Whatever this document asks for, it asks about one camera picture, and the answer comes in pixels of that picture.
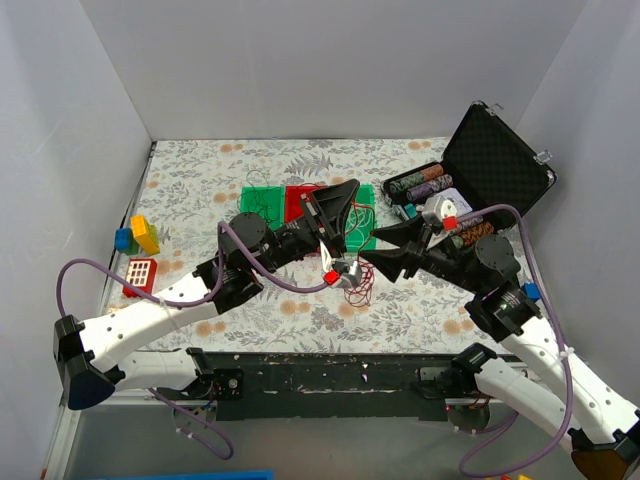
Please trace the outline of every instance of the floral pattern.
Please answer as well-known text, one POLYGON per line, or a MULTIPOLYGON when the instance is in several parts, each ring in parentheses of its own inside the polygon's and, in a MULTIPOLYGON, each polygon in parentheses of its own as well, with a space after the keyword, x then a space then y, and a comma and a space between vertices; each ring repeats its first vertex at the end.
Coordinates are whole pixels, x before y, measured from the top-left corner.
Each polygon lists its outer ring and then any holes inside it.
MULTIPOLYGON (((160 141, 137 202, 158 229, 161 252, 154 290, 193 270, 216 251, 219 221, 238 213, 237 201, 251 174, 254 185, 340 183, 357 178, 372 184, 379 226, 398 223, 379 189, 381 180, 439 161, 448 138, 421 140, 246 140, 160 141)), ((517 232, 507 233, 519 260, 517 232)), ((384 242, 378 244, 385 248, 384 242)), ((116 270, 126 273, 128 258, 116 270)), ((300 286, 322 281, 317 257, 277 272, 300 286)), ((528 270, 522 272, 529 278, 528 270)), ((151 349, 195 346, 232 352, 457 353, 481 341, 495 345, 470 321, 463 305, 471 299, 444 280, 420 272, 410 280, 388 282, 376 274, 370 306, 353 307, 340 291, 290 293, 264 282, 257 297, 221 317, 189 325, 149 344, 151 349)), ((108 307, 123 308, 135 299, 111 284, 108 307)))

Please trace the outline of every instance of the case lid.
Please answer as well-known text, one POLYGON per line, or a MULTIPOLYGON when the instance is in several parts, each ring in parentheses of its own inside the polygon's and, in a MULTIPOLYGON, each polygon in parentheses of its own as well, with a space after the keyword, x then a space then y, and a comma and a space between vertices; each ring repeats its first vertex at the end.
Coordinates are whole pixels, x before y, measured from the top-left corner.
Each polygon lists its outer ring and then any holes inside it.
MULTIPOLYGON (((441 164, 474 210, 507 203, 524 215, 556 179, 555 172, 538 163, 536 153, 482 102, 467 110, 441 164)), ((508 212, 488 217, 497 229, 515 224, 508 212)))

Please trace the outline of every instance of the yellow toy block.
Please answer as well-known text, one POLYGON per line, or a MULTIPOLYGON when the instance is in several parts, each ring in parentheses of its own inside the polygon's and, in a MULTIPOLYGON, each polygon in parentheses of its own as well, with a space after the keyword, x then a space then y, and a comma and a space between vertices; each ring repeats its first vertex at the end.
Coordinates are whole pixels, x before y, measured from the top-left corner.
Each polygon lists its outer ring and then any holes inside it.
POLYGON ((131 217, 131 230, 134 240, 147 252, 147 255, 155 255, 160 252, 156 227, 149 224, 144 215, 131 217))

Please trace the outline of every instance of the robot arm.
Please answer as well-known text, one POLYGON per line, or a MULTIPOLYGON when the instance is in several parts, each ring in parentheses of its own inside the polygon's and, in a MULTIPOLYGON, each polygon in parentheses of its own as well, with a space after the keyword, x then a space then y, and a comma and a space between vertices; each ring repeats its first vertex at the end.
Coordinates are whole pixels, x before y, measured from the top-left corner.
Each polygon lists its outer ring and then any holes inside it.
POLYGON ((196 380, 208 373, 197 349, 136 350, 190 323, 223 314, 259 294, 263 287, 254 270, 269 276, 322 246, 327 283, 336 287, 357 285, 359 264, 350 265, 340 257, 346 252, 345 225, 359 186, 358 181, 350 180, 303 196, 304 215, 276 231, 256 214, 237 215, 219 231, 216 256, 157 292, 156 302, 141 300, 84 322, 73 315, 56 321, 54 358, 69 408, 97 405, 116 390, 153 386, 183 390, 201 383, 196 380), (205 297, 211 297, 210 301, 203 302, 205 297), (200 304, 183 308, 188 303, 200 304))
MULTIPOLYGON (((495 354, 492 358, 483 353, 488 349, 479 344, 465 350, 452 368, 461 370, 458 378, 467 378, 474 389, 505 401, 555 435, 566 408, 560 399, 564 401, 567 393, 556 335, 521 290, 517 278, 520 265, 508 240, 487 235, 471 247, 458 249, 447 236, 446 226, 451 222, 445 221, 442 202, 432 197, 422 216, 374 230, 375 237, 398 248, 366 251, 362 257, 392 282, 401 273, 409 278, 422 268, 474 293, 474 299, 465 305, 473 322, 525 362, 556 399, 551 400, 550 394, 543 394, 538 390, 542 387, 534 388, 530 381, 513 375, 506 378, 508 370, 500 368, 495 354), (540 401, 533 402, 527 395, 539 396, 540 401)), ((640 412, 606 385, 572 349, 565 350, 574 391, 575 420, 568 431, 572 459, 587 478, 628 478, 640 461, 640 412)), ((565 435, 561 443, 566 446, 566 441, 565 435)))

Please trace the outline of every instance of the green tray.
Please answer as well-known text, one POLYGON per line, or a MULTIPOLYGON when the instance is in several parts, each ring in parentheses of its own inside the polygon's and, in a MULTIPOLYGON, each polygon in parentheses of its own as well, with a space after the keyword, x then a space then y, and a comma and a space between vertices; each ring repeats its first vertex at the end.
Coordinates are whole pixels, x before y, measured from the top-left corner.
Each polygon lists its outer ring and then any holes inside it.
MULTIPOLYGON (((362 205, 370 205, 375 209, 376 201, 375 197, 373 196, 373 186, 361 185, 358 193, 356 194, 356 203, 360 203, 362 205)), ((375 216, 370 210, 361 208, 358 210, 358 217, 356 217, 356 212, 353 208, 351 209, 351 212, 349 212, 349 218, 347 218, 347 226, 345 231, 348 232, 349 230, 351 230, 356 223, 358 224, 358 226, 353 232, 347 235, 346 243, 348 252, 357 252, 358 250, 360 250, 362 244, 367 241, 367 238, 369 238, 369 233, 371 233, 371 230, 375 228, 374 219, 375 216)), ((375 248, 376 239, 372 238, 369 243, 364 246, 363 250, 374 250, 375 248)))
POLYGON ((284 187, 242 187, 240 211, 257 213, 272 230, 281 227, 284 224, 284 187))

